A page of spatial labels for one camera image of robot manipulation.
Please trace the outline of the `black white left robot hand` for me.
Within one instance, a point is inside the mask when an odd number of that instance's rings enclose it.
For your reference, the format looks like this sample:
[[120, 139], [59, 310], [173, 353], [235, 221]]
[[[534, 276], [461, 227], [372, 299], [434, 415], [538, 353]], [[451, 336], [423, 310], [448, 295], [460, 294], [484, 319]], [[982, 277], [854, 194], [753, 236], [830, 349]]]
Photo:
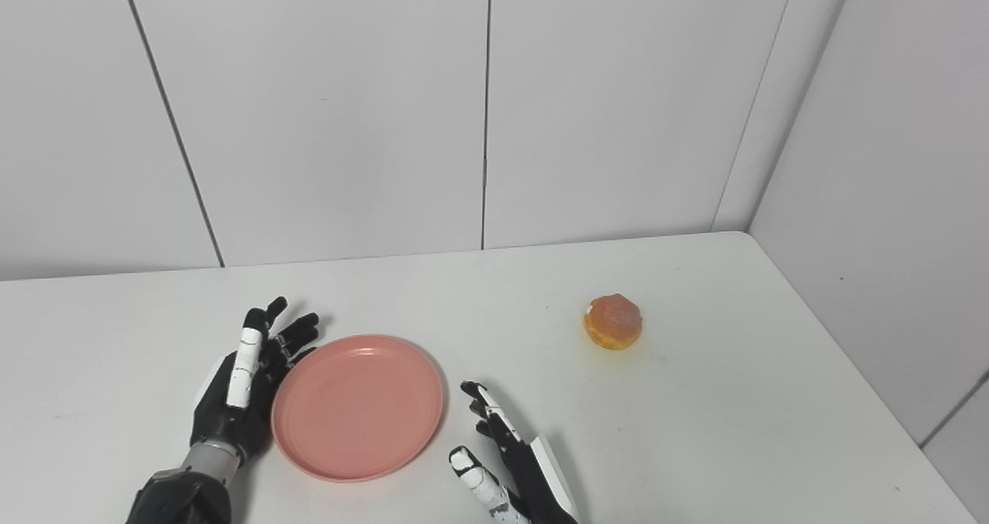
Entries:
[[248, 310], [240, 343], [220, 359], [195, 405], [190, 445], [226, 443], [236, 449], [240, 464], [267, 447], [275, 396], [294, 366], [314, 351], [319, 336], [314, 312], [273, 331], [286, 308], [286, 298], [275, 298], [265, 308]]

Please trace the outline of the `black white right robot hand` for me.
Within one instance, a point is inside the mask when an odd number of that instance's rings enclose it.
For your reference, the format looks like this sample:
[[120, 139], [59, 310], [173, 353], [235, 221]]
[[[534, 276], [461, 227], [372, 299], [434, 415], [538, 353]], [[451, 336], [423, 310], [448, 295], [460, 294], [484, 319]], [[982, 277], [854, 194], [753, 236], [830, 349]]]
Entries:
[[523, 439], [504, 408], [484, 384], [464, 380], [472, 398], [470, 411], [479, 418], [474, 429], [498, 448], [502, 464], [515, 483], [511, 490], [473, 451], [460, 445], [448, 460], [454, 474], [495, 523], [579, 523], [578, 506], [549, 442], [543, 436]]

